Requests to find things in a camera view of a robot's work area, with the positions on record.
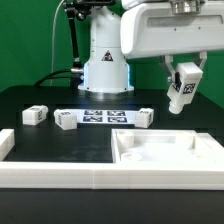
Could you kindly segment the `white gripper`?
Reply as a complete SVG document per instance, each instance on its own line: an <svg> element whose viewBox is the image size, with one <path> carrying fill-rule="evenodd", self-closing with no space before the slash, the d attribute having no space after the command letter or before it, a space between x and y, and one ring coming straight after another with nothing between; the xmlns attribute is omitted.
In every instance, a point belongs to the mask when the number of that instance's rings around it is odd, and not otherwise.
<svg viewBox="0 0 224 224"><path fill-rule="evenodd" d="M172 6L188 0L122 0L121 50L128 58L159 57L169 85L175 83L173 56L194 53L201 69L206 51L224 49L224 1L196 0L199 13L175 14Z"/></svg>

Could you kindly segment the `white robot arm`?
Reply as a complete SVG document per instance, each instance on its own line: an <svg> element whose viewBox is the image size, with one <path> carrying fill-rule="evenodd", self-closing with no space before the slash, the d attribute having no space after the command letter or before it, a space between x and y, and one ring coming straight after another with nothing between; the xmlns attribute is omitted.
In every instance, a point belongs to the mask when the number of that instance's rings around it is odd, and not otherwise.
<svg viewBox="0 0 224 224"><path fill-rule="evenodd" d="M79 90L99 98L134 91L128 59L224 50L224 0L121 0L118 16L91 9L90 58Z"/></svg>

